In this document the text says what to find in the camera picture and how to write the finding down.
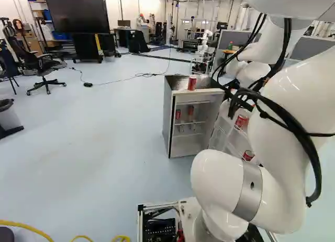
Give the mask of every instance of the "light blue floor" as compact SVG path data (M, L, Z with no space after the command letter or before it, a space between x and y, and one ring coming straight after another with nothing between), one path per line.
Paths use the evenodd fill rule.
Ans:
M91 83L164 72L167 60L124 55L110 63L69 62ZM188 74L171 62L167 74ZM192 157L168 159L162 130L163 76L86 88L80 74L63 69L47 76L66 82L26 96L40 78L19 77L18 95L0 83L0 98L15 98L25 130L0 141L0 219L27 223L70 241L86 234L136 241L137 204L192 196ZM16 229L17 236L45 241Z

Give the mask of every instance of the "mini fridge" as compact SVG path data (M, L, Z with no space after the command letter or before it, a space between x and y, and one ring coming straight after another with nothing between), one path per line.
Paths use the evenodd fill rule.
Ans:
M229 102L222 103L225 92L207 75L196 76L196 89L187 90L189 76L165 76L163 106L163 137L169 158L196 155L210 148L243 158L252 152L243 129L236 128L239 109L229 119Z
M188 76L165 76L163 136L168 157L196 155L208 147L224 91L212 88L206 75L196 76L196 89L187 90Z

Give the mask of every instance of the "television screen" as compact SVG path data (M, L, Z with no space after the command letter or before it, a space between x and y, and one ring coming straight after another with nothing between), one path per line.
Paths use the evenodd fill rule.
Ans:
M47 0L54 28L64 33L109 33L104 0Z

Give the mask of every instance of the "yellow cable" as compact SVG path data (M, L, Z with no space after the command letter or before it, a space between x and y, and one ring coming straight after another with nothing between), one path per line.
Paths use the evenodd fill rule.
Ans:
M34 233L37 233L38 235L41 235L43 236L44 238L46 238L49 242L54 242L52 240L52 238L48 235L48 234L45 234L44 232L30 226L30 225L26 225L26 224L22 224L22 223L16 223L16 222L12 222L12 221L6 221L6 220L0 220L0 225L6 225L6 226L15 226L15 227L21 227L21 228L24 228L24 229L27 229L29 231L32 231ZM78 236L75 236L71 242L74 242L77 238L85 238L87 239L89 242L93 242L93 240L91 240L89 237L85 236L85 235L78 235ZM111 242L115 242L117 239L121 239L121 242L130 242L130 238L128 236L125 236L125 235L118 235L118 236L115 236Z
M89 242L93 242L93 240L91 240L89 237L85 236L85 235L78 235L78 236L75 236L73 238L73 240L71 240L71 242L74 242L77 238L86 238Z
M118 236L115 236L111 242L115 242L117 239L121 239L121 242L130 242L130 238L128 236L125 236L125 235L118 235Z
M22 223L16 223L16 222L6 221L6 220L0 220L0 225L21 227L21 228L30 230L30 231L32 231L34 233L37 233L37 234L43 236L49 242L53 242L52 238L48 234L45 234L44 232L42 232L40 230L37 230L36 228L34 228L34 227L30 226L30 225L25 225L25 224L22 224Z

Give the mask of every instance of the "tv stand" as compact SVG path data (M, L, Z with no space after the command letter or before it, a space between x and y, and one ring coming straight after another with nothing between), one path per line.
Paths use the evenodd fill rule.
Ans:
M98 63L103 61L104 57L99 54L95 34L73 34L72 38L76 51L76 56L72 58L74 63L77 63L78 59L80 61L96 60Z

